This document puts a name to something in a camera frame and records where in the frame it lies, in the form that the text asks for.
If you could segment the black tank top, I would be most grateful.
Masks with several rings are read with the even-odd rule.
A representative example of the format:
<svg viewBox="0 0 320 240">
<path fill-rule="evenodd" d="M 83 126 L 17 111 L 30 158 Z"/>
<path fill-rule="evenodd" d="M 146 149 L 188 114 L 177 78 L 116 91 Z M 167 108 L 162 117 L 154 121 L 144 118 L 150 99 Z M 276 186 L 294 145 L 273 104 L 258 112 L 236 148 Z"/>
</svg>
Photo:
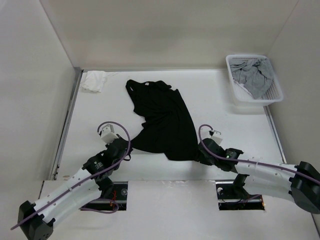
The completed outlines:
<svg viewBox="0 0 320 240">
<path fill-rule="evenodd" d="M 198 138 L 179 90 L 161 80 L 139 83 L 130 79 L 125 88 L 133 111 L 145 120 L 140 133 L 131 140 L 132 147 L 163 153 L 171 161 L 195 161 L 199 156 Z"/>
</svg>

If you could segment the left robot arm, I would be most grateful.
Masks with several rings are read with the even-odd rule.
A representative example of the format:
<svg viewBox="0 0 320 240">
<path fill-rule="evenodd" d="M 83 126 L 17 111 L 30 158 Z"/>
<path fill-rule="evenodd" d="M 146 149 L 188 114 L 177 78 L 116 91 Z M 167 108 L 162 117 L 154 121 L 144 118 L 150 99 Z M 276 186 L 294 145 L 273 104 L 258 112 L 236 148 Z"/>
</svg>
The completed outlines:
<svg viewBox="0 0 320 240">
<path fill-rule="evenodd" d="M 56 190 L 35 202 L 23 202 L 18 209 L 17 226 L 28 240 L 48 239 L 66 217 L 91 201 L 112 195 L 114 183 L 110 175 L 131 151 L 128 141 L 116 138 Z"/>
</svg>

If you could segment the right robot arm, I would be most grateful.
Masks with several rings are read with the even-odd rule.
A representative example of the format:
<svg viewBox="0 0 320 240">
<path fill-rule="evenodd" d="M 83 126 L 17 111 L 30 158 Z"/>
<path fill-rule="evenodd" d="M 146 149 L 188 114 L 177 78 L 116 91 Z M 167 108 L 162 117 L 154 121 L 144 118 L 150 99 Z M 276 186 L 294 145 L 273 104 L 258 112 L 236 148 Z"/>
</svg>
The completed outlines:
<svg viewBox="0 0 320 240">
<path fill-rule="evenodd" d="M 266 195 L 295 203 L 312 214 L 320 213 L 320 174 L 308 162 L 298 165 L 239 160 L 244 152 L 222 148 L 213 139 L 205 138 L 198 145 L 198 162 L 236 174 L 232 183 L 218 185 L 219 200 L 238 200 L 244 204 L 253 196 Z"/>
</svg>

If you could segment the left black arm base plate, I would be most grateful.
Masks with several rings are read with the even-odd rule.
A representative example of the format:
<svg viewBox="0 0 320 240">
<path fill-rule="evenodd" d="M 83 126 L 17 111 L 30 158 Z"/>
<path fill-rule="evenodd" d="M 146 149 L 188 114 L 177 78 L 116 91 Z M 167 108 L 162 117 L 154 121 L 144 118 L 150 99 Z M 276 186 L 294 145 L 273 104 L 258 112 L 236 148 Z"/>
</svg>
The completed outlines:
<svg viewBox="0 0 320 240">
<path fill-rule="evenodd" d="M 86 205 L 83 209 L 91 209 L 95 211 L 112 212 L 116 210 L 116 202 L 118 204 L 118 211 L 127 210 L 127 197 L 128 197 L 127 181 L 118 181 L 113 183 L 113 188 L 108 196 L 101 196 L 100 198 L 93 200 Z"/>
</svg>

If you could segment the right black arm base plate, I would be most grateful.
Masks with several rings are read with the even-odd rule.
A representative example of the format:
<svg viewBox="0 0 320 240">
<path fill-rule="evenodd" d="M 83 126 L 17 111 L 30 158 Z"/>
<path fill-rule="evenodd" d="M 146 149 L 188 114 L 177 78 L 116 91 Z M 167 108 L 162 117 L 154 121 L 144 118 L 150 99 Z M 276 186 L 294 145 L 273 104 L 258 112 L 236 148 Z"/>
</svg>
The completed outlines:
<svg viewBox="0 0 320 240">
<path fill-rule="evenodd" d="M 215 187 L 220 211 L 265 210 L 261 195 L 250 195 L 242 190 L 237 191 L 232 181 L 217 181 Z"/>
</svg>

